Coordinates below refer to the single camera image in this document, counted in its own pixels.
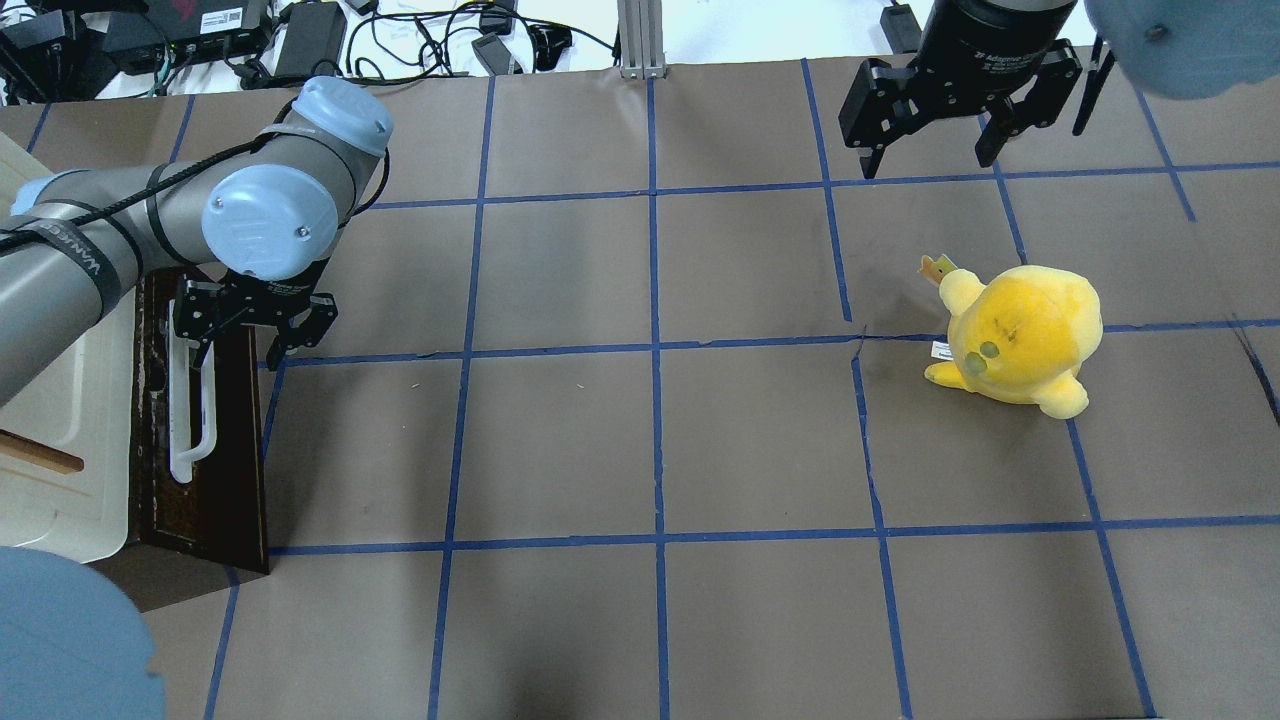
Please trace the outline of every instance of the yellow plush toy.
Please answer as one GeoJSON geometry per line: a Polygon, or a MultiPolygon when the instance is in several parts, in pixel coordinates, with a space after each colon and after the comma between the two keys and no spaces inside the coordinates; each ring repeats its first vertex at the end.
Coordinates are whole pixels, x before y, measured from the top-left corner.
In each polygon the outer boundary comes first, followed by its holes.
{"type": "Polygon", "coordinates": [[[1023,265],[984,286],[946,255],[924,258],[920,274],[938,283],[951,311],[947,341],[954,357],[929,365],[925,378],[1002,402],[1039,405],[1060,420],[1089,404],[1075,379],[1080,363],[1102,341],[1098,293],[1089,281],[1023,265]]]}

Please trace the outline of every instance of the blue tape line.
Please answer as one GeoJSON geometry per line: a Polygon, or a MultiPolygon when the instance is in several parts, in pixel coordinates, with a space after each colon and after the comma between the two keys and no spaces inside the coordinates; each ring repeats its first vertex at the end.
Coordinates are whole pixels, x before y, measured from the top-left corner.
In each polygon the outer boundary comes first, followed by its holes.
{"type": "Polygon", "coordinates": [[[284,388],[284,372],[289,366],[288,359],[280,360],[280,366],[275,369],[275,378],[271,383],[271,400],[266,405],[266,419],[262,420],[262,465],[266,466],[266,450],[271,445],[271,429],[275,428],[275,410],[280,406],[280,391],[284,388]]]}
{"type": "Polygon", "coordinates": [[[1169,168],[1102,168],[1093,170],[1023,170],[1019,173],[1004,173],[1005,179],[1038,179],[1038,178],[1088,178],[1088,177],[1114,177],[1114,176],[1162,176],[1169,168]]]}
{"type": "Polygon", "coordinates": [[[294,544],[268,550],[271,557],[291,555],[379,555],[392,552],[438,552],[444,542],[366,542],[355,544],[294,544]]]}
{"type": "Polygon", "coordinates": [[[361,363],[421,363],[424,360],[462,360],[461,352],[401,352],[396,355],[334,355],[329,357],[291,357],[289,365],[358,365],[361,363]]]}
{"type": "Polygon", "coordinates": [[[874,538],[876,528],[814,528],[804,530],[722,530],[710,533],[668,533],[667,542],[776,542],[794,539],[874,538]]]}
{"type": "Polygon", "coordinates": [[[595,355],[612,352],[649,352],[648,343],[571,345],[566,347],[517,347],[511,350],[476,350],[472,357],[543,357],[547,355],[595,355]]]}
{"type": "Polygon", "coordinates": [[[700,187],[655,187],[657,195],[721,195],[730,192],[773,192],[780,190],[815,190],[822,182],[772,182],[759,184],[708,184],[700,187]]]}
{"type": "Polygon", "coordinates": [[[658,111],[653,78],[645,78],[645,132],[649,150],[649,195],[658,190],[658,111]]]}
{"type": "Polygon", "coordinates": [[[509,205],[513,202],[562,202],[566,200],[613,200],[617,197],[644,197],[645,190],[617,190],[609,192],[561,192],[554,195],[511,195],[506,197],[486,197],[488,205],[509,205]]]}
{"type": "Polygon", "coordinates": [[[1280,160],[1261,163],[1207,163],[1201,165],[1174,165],[1179,173],[1212,173],[1221,170],[1274,170],[1280,168],[1280,160]]]}
{"type": "Polygon", "coordinates": [[[1093,530],[1093,523],[1000,523],[992,525],[908,525],[886,528],[886,533],[891,538],[1016,536],[1029,533],[1079,533],[1088,530],[1093,530]]]}
{"type": "Polygon", "coordinates": [[[1280,515],[1217,515],[1202,518],[1135,518],[1132,520],[1103,520],[1108,530],[1157,530],[1174,528],[1239,528],[1253,525],[1280,525],[1280,515]]]}
{"type": "MultiPolygon", "coordinates": [[[[1166,174],[1170,170],[1178,173],[1204,173],[1224,170],[1252,170],[1280,168],[1280,160],[1260,163],[1220,163],[1203,165],[1172,165],[1171,168],[1093,168],[1076,170],[1024,170],[1016,173],[1004,173],[1009,179],[1036,179],[1036,178],[1078,178],[1078,177],[1108,177],[1108,176],[1148,176],[1166,174]]],[[[928,184],[940,182],[974,182],[996,179],[995,173],[964,173],[950,176],[908,176],[899,178],[850,178],[832,179],[831,187],[861,187],[878,184],[928,184]]],[[[698,187],[654,187],[653,190],[621,190],[611,192],[566,192],[558,195],[513,195],[507,197],[488,197],[488,204],[517,204],[517,202],[556,202],[562,200],[602,200],[612,197],[636,197],[646,193],[657,195],[723,195],[735,192],[771,192],[782,190],[815,190],[824,188],[823,181],[782,182],[760,184],[717,184],[698,187]]],[[[471,197],[458,197],[447,200],[406,200],[378,202],[370,210],[398,210],[406,208],[449,208],[460,205],[475,205],[471,197]]]]}
{"type": "Polygon", "coordinates": [[[40,111],[40,119],[36,120],[36,129],[31,131],[31,140],[27,141],[27,152],[36,150],[36,141],[40,140],[40,131],[45,129],[45,120],[49,119],[50,108],[52,108],[52,105],[45,102],[45,109],[40,111]]]}
{"type": "Polygon", "coordinates": [[[169,152],[169,161],[178,161],[178,152],[182,151],[182,141],[187,138],[187,124],[191,123],[191,111],[196,108],[196,96],[187,96],[187,110],[182,114],[182,124],[178,126],[178,137],[173,141],[173,151],[169,152]]]}
{"type": "MultiPolygon", "coordinates": [[[[1180,528],[1235,528],[1280,525],[1280,515],[1204,515],[1189,518],[1135,518],[1128,520],[1102,520],[1107,530],[1149,530],[1180,528]]],[[[1059,523],[996,523],[975,525],[902,525],[886,527],[890,538],[954,537],[954,536],[1010,536],[1039,533],[1094,532],[1089,520],[1059,523]]],[[[660,542],[696,544],[709,542],[780,542],[806,539],[851,539],[878,537],[876,528],[805,528],[792,530],[712,530],[664,533],[660,542]]],[[[559,536],[534,538],[454,539],[452,550],[524,550],[538,547],[608,547],[635,546],[659,542],[657,533],[621,536],[559,536]]],[[[376,555],[381,552],[440,552],[444,541],[385,542],[353,544],[300,544],[270,548],[273,557],[289,555],[376,555]]]]}
{"type": "Polygon", "coordinates": [[[369,206],[370,210],[403,210],[406,208],[457,208],[460,205],[475,205],[474,197],[457,199],[457,200],[404,200],[404,201],[390,201],[390,202],[374,202],[369,206]]]}
{"type": "Polygon", "coordinates": [[[906,176],[900,178],[850,178],[833,179],[832,187],[863,187],[877,184],[931,184],[938,182],[974,182],[993,179],[992,173],[961,173],[952,176],[906,176]]]}
{"type": "MultiPolygon", "coordinates": [[[[1142,333],[1142,332],[1178,332],[1178,331],[1211,331],[1231,328],[1274,328],[1280,327],[1280,318],[1263,318],[1251,320],[1201,320],[1192,323],[1149,323],[1144,325],[1111,324],[1103,329],[1107,333],[1142,333]]],[[[831,336],[797,336],[797,337],[756,337],[756,338],[724,338],[724,340],[672,340],[659,343],[660,350],[705,350],[714,347],[778,347],[778,346],[804,346],[804,345],[841,345],[846,342],[872,341],[872,342],[945,342],[943,333],[906,333],[906,334],[878,334],[878,333],[851,333],[831,336]]],[[[513,347],[495,350],[474,350],[471,357],[541,357],[550,355],[593,355],[612,352],[650,352],[650,343],[618,343],[618,345],[570,345],[562,347],[513,347]]],[[[433,352],[399,354],[399,355],[344,355],[330,357],[289,357],[289,366],[306,365],[347,365],[358,363],[417,363],[424,360],[461,360],[462,352],[433,352]]],[[[265,363],[257,364],[259,369],[265,368],[265,363]]]]}
{"type": "Polygon", "coordinates": [[[227,594],[227,610],[223,612],[223,630],[218,635],[218,652],[214,655],[214,673],[209,678],[209,694],[205,697],[205,720],[214,719],[218,707],[218,691],[223,684],[223,667],[227,665],[227,646],[232,639],[232,623],[236,621],[236,603],[239,602],[239,575],[236,569],[223,565],[230,592],[227,594]]]}
{"type": "Polygon", "coordinates": [[[658,542],[653,534],[632,536],[562,536],[549,538],[511,538],[453,541],[453,550],[529,550],[538,547],[600,547],[652,544],[658,542]]]}
{"type": "Polygon", "coordinates": [[[740,340],[677,340],[662,343],[663,350],[699,350],[707,347],[776,347],[788,345],[840,345],[860,340],[858,334],[829,334],[809,337],[760,337],[740,340]]]}
{"type": "Polygon", "coordinates": [[[1161,159],[1165,160],[1165,170],[1169,173],[1169,179],[1174,182],[1174,191],[1178,192],[1178,200],[1183,204],[1183,211],[1187,213],[1187,220],[1196,222],[1196,210],[1192,210],[1192,202],[1187,199],[1187,191],[1183,188],[1183,181],[1178,177],[1178,169],[1174,165],[1174,159],[1169,155],[1169,149],[1165,146],[1165,138],[1160,135],[1160,127],[1156,124],[1156,115],[1151,111],[1151,105],[1147,104],[1147,96],[1137,86],[1133,88],[1134,94],[1138,96],[1138,105],[1142,106],[1142,114],[1147,117],[1147,127],[1151,128],[1151,136],[1156,140],[1156,149],[1160,150],[1161,159]]]}
{"type": "Polygon", "coordinates": [[[480,143],[480,181],[476,186],[476,224],[471,238],[471,287],[467,292],[467,325],[462,345],[462,373],[458,383],[458,415],[453,428],[453,462],[449,469],[449,506],[444,520],[444,555],[440,562],[440,591],[435,610],[435,643],[431,648],[431,685],[426,716],[435,720],[440,711],[440,670],[444,662],[444,632],[449,610],[449,579],[453,570],[453,533],[457,528],[458,484],[462,473],[462,438],[467,424],[467,396],[471,383],[471,352],[476,329],[476,296],[480,286],[480,237],[484,232],[485,187],[489,178],[489,141],[493,136],[493,97],[495,78],[489,77],[484,108],[484,136],[480,143]]]}
{"type": "Polygon", "coordinates": [[[1263,318],[1257,320],[1201,320],[1193,323],[1147,323],[1144,325],[1103,325],[1107,333],[1151,333],[1174,331],[1225,331],[1234,328],[1274,328],[1280,327],[1280,319],[1263,318]]]}
{"type": "Polygon", "coordinates": [[[1124,602],[1124,589],[1120,587],[1120,575],[1116,573],[1115,560],[1111,557],[1111,542],[1107,541],[1107,529],[1102,521],[1102,510],[1098,507],[1097,495],[1093,492],[1093,479],[1089,475],[1089,464],[1084,459],[1084,446],[1080,443],[1080,432],[1075,420],[1066,421],[1068,433],[1071,436],[1071,450],[1075,452],[1075,464],[1080,470],[1080,483],[1084,487],[1084,498],[1089,503],[1089,518],[1098,536],[1098,550],[1102,552],[1102,565],[1107,573],[1107,584],[1111,585],[1111,600],[1116,606],[1116,618],[1120,621],[1120,634],[1124,635],[1125,650],[1129,653],[1129,666],[1133,669],[1133,678],[1138,685],[1138,697],[1142,700],[1142,710],[1147,717],[1156,716],[1156,705],[1151,700],[1151,688],[1147,685],[1147,673],[1142,667],[1142,656],[1138,653],[1138,641],[1133,635],[1133,625],[1129,621],[1129,610],[1124,602]]]}
{"type": "Polygon", "coordinates": [[[813,119],[813,135],[818,138],[818,165],[822,168],[822,192],[827,199],[827,228],[831,232],[831,254],[836,260],[836,284],[840,288],[840,310],[845,322],[854,322],[849,310],[849,286],[845,282],[845,258],[840,251],[840,227],[836,223],[836,200],[831,193],[831,167],[827,161],[827,140],[822,136],[822,118],[818,117],[818,95],[813,90],[813,76],[809,72],[809,59],[800,59],[800,72],[804,74],[804,90],[809,96],[809,115],[813,119]]]}
{"type": "MultiPolygon", "coordinates": [[[[978,115],[978,127],[986,132],[987,118],[978,115]]],[[[1014,201],[1009,197],[1009,184],[1005,182],[1005,172],[1000,168],[1000,160],[991,163],[991,174],[996,178],[996,188],[1000,191],[1000,204],[1005,206],[1005,219],[1009,220],[1009,232],[1014,236],[1014,250],[1018,251],[1018,260],[1025,265],[1027,246],[1023,245],[1023,232],[1018,228],[1018,215],[1014,214],[1014,201]]]]}
{"type": "Polygon", "coordinates": [[[653,78],[645,79],[649,136],[649,340],[653,357],[653,528],[658,624],[658,717],[671,720],[671,664],[667,643],[667,518],[662,459],[662,329],[658,304],[658,113],[653,78]]]}
{"type": "Polygon", "coordinates": [[[876,536],[879,541],[881,582],[884,584],[884,611],[888,616],[888,637],[893,648],[893,673],[897,675],[897,697],[902,717],[910,720],[911,691],[906,679],[906,656],[902,651],[902,629],[897,616],[897,592],[893,589],[893,568],[888,553],[888,532],[884,528],[884,509],[876,492],[876,473],[872,469],[870,436],[867,428],[867,392],[863,388],[863,365],[856,355],[850,363],[854,375],[854,395],[858,398],[858,425],[863,439],[863,461],[867,466],[867,489],[872,498],[872,518],[876,521],[876,536]]]}

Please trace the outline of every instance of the light blue joint cap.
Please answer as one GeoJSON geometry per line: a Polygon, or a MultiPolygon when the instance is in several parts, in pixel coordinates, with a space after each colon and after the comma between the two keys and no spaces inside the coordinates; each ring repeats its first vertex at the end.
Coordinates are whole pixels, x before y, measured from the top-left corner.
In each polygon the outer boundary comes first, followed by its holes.
{"type": "Polygon", "coordinates": [[[329,254],[338,208],[319,181],[297,168],[250,165],[214,186],[200,227],[228,268],[280,281],[329,254]]]}
{"type": "Polygon", "coordinates": [[[0,716],[163,720],[164,680],[137,607],[110,580],[38,550],[0,547],[0,716]]]}
{"type": "Polygon", "coordinates": [[[20,215],[27,210],[31,210],[36,206],[36,200],[40,199],[40,193],[44,192],[45,188],[49,187],[55,179],[79,172],[82,170],[63,170],[56,176],[29,181],[27,184],[18,188],[18,193],[13,199],[13,205],[9,206],[9,214],[20,215]]]}
{"type": "Polygon", "coordinates": [[[1164,97],[1213,97],[1280,73],[1276,0],[1087,0],[1085,10],[1129,81],[1164,97]]]}
{"type": "Polygon", "coordinates": [[[344,79],[319,76],[302,86],[293,111],[320,129],[381,158],[396,123],[376,97],[344,79]]]}

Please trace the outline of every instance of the black power brick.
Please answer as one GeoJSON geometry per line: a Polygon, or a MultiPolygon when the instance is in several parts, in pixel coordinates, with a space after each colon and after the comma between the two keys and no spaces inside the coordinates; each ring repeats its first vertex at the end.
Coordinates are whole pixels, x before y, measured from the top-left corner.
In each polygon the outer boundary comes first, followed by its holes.
{"type": "MultiPolygon", "coordinates": [[[[516,0],[493,0],[492,5],[509,10],[511,13],[516,12],[516,0]]],[[[511,22],[509,13],[503,13],[502,10],[497,13],[490,10],[480,12],[480,32],[483,35],[509,35],[511,22]]]]}
{"type": "Polygon", "coordinates": [[[347,32],[347,15],[338,3],[296,3],[285,8],[284,44],[275,60],[275,78],[306,79],[332,76],[347,32]]]}
{"type": "Polygon", "coordinates": [[[910,5],[891,5],[881,12],[881,28],[895,55],[920,51],[920,23],[910,5]]]}

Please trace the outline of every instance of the plush toy tag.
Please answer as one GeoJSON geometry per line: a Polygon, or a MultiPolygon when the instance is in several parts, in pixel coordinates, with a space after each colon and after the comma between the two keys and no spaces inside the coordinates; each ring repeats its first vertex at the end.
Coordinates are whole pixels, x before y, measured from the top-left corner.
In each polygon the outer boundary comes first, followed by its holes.
{"type": "Polygon", "coordinates": [[[920,274],[933,284],[942,284],[943,275],[956,269],[956,264],[946,255],[938,255],[937,260],[928,255],[920,258],[920,274]]]}

